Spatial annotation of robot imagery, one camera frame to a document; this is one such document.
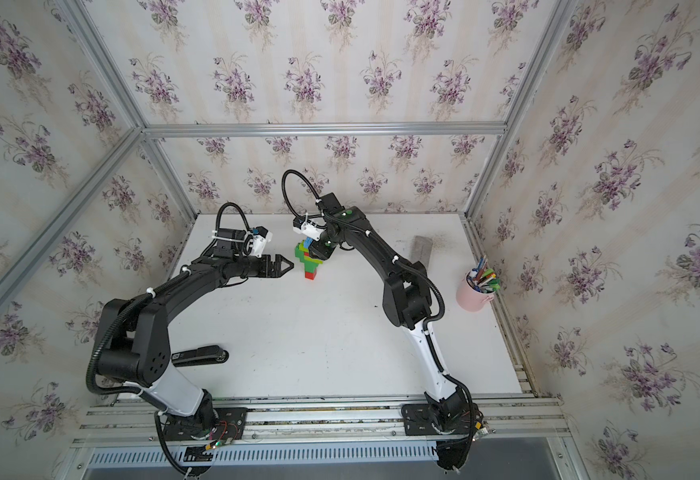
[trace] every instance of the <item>wire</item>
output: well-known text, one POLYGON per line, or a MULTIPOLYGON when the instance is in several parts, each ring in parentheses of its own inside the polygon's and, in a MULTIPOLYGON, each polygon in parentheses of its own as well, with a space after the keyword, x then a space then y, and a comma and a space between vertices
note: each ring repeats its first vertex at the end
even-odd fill
POLYGON ((198 477, 200 474, 195 475, 192 473, 192 467, 183 467, 178 463, 178 461, 174 458, 174 456, 169 452, 169 447, 166 446, 166 439, 163 437, 163 428, 161 427, 161 422, 160 422, 160 412, 156 410, 155 413, 155 421, 156 421, 156 431, 158 434, 158 443, 160 443, 160 449, 163 450, 163 455, 166 456, 166 460, 169 461, 171 466, 174 467, 175 470, 177 470, 179 473, 182 475, 185 475, 185 478, 188 476, 191 477, 198 477))
POLYGON ((243 283, 246 283, 249 281, 249 277, 247 277, 243 282, 238 282, 238 283, 228 283, 227 285, 222 285, 220 288, 227 288, 228 286, 238 286, 243 283))
MULTIPOLYGON (((294 210, 294 207, 292 206, 292 203, 290 201, 288 201, 288 195, 286 194, 286 178, 289 175, 296 175, 297 177, 301 178, 302 181, 305 182, 305 185, 307 185, 307 187, 310 189, 312 196, 315 197, 316 200, 321 199, 321 197, 318 195, 318 191, 316 190, 315 187, 312 186, 312 184, 310 183, 310 180, 308 180, 307 177, 305 177, 305 175, 302 175, 297 170, 288 169, 287 171, 283 172, 283 177, 281 177, 281 193, 283 193, 283 203, 286 204, 288 211, 290 211, 297 218, 302 218, 304 216, 305 220, 310 219, 310 218, 319 218, 319 217, 323 216, 322 214, 308 215, 307 212, 305 212, 304 215, 300 215, 297 213, 296 210, 294 210)), ((318 225, 318 228, 323 230, 326 228, 326 225, 318 225)))

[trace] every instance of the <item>mounting plate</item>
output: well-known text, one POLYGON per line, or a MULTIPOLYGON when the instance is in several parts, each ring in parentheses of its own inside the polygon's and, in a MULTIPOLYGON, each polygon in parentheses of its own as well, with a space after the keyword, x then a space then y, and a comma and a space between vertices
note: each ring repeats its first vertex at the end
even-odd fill
MULTIPOLYGON (((210 436, 202 441, 211 440, 240 440, 243 437, 243 429, 246 427, 246 413, 248 408, 214 408, 214 411, 219 416, 218 427, 213 429, 210 436)), ((163 437, 167 442, 192 441, 196 438, 191 437, 182 430, 182 426, 169 418, 166 421, 166 426, 163 428, 163 437)))

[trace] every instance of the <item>metal frame bar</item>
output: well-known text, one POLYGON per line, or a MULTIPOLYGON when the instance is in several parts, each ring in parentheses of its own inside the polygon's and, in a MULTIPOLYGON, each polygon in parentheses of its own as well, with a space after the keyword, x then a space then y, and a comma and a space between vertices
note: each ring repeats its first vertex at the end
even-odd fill
POLYGON ((70 28, 78 38, 94 69, 104 81, 105 87, 120 109, 124 112, 131 127, 147 125, 131 91, 118 72, 115 62, 107 51, 102 37, 94 26, 94 21, 80 0, 57 0, 57 6, 67 19, 70 28))
POLYGON ((194 222, 198 214, 193 208, 190 197, 187 196, 187 192, 185 192, 171 160, 166 156, 163 148, 158 145, 158 140, 145 138, 142 142, 142 149, 145 151, 147 158, 150 159, 150 164, 153 165, 153 168, 158 173, 158 177, 163 183, 163 187, 166 188, 166 192, 174 200, 174 203, 179 206, 182 216, 190 223, 194 222))
POLYGON ((478 215, 480 206, 486 200, 489 188, 500 171, 505 152, 507 152, 511 142, 518 135, 520 125, 523 123, 529 107, 534 102, 534 95, 537 93, 542 77, 547 71, 547 65, 552 62, 557 45, 568 29, 569 18, 571 18, 574 6, 578 1, 558 0, 553 13, 550 15, 550 19, 545 26, 544 35, 537 44, 534 55, 529 61, 526 76, 518 87, 515 100, 510 106, 506 122, 507 131, 492 149, 486 168, 484 168, 484 173, 478 178, 478 185, 475 187, 475 193, 468 206, 467 215, 471 220, 475 220, 476 215, 478 215))
POLYGON ((147 125, 144 129, 148 138, 502 135, 504 132, 503 121, 147 125))
POLYGON ((9 300, 19 293, 51 251, 57 248, 62 236, 86 210, 91 198, 97 195, 100 187, 122 165, 143 137, 138 128, 129 130, 67 203, 51 217, 35 239, 29 243, 28 248, 17 257, 8 272, 3 274, 0 278, 0 312, 9 300))

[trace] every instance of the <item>metal panel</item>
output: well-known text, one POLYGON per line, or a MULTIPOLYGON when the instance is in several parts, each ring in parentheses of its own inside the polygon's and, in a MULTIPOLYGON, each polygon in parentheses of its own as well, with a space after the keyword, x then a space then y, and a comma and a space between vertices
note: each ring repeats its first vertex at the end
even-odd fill
POLYGON ((0 278, 0 312, 43 264, 51 251, 57 248, 63 235, 86 210, 86 206, 99 188, 107 181, 124 159, 142 140, 142 133, 136 128, 129 130, 100 164, 89 174, 78 191, 52 216, 48 224, 29 242, 28 248, 20 254, 11 268, 0 278))
POLYGON ((148 138, 323 137, 328 135, 502 135, 501 121, 379 122, 346 124, 148 125, 148 138))
POLYGON ((110 57, 105 43, 82 1, 57 0, 57 6, 78 38, 78 43, 94 66, 95 72, 104 81, 108 93, 116 100, 120 110, 124 112, 130 126, 143 127, 146 125, 147 122, 131 96, 131 90, 119 75, 118 68, 110 57))
MULTIPOLYGON (((183 466, 197 463, 180 460, 184 447, 170 447, 183 466)), ((357 462, 422 462, 437 460, 435 442, 307 443, 295 445, 233 445, 214 451, 204 466, 305 465, 357 462)), ((162 467, 169 463, 160 447, 96 448, 87 468, 162 467)))
POLYGON ((547 25, 545 26, 544 34, 534 51, 534 55, 527 66, 527 74, 518 91, 514 96, 513 104, 510 106, 507 120, 507 131, 502 136, 499 142, 494 145, 491 151, 491 156, 484 168, 484 173, 478 178, 478 186, 475 187, 475 193, 470 199, 468 206, 468 218, 475 219, 478 214, 481 204, 486 199, 494 178, 500 171, 502 159, 505 152, 510 146, 510 142, 515 140, 520 128, 521 121, 525 116, 528 108, 531 106, 534 95, 542 82, 547 65, 552 61, 556 53, 556 47, 559 40, 566 33, 568 28, 569 18, 574 11, 578 0, 558 0, 553 13, 550 15, 547 25))
POLYGON ((187 194, 187 190, 182 186, 180 177, 176 170, 168 159, 166 154, 163 152, 163 148, 158 145, 158 140, 147 140, 142 142, 142 148, 145 151, 145 155, 150 160, 150 164, 153 165, 156 172, 158 173, 158 178, 160 178, 161 183, 166 188, 166 192, 180 207, 180 213, 189 222, 194 222, 196 219, 196 211, 190 202, 190 197, 187 194))

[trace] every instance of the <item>aluminum frame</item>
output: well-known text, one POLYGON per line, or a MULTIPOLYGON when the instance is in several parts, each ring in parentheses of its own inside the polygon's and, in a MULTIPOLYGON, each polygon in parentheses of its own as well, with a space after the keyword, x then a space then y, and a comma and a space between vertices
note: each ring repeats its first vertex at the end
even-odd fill
POLYGON ((503 121, 369 122, 325 124, 148 125, 148 138, 325 137, 329 135, 502 135, 503 121))
POLYGON ((83 185, 70 197, 46 226, 36 235, 28 248, 19 254, 11 268, 0 278, 0 313, 6 304, 19 293, 47 256, 57 248, 76 220, 82 215, 100 187, 120 167, 124 160, 143 139, 138 128, 129 130, 92 171, 83 185))
POLYGON ((529 61, 528 70, 524 80, 520 83, 515 94, 515 100, 510 106, 507 120, 505 121, 507 131, 502 136, 491 151, 486 168, 478 178, 472 198, 470 199, 467 216, 472 221, 478 215, 482 203, 486 200, 491 184, 497 177, 502 165, 502 159, 508 151, 511 142, 518 136, 520 125, 528 112, 529 107, 534 102, 534 96, 542 82, 542 77, 547 72, 547 66, 555 56, 558 43, 563 38, 568 29, 568 22, 574 13, 574 7, 578 0, 558 0, 553 9, 553 13, 545 26, 544 34, 537 44, 529 61))

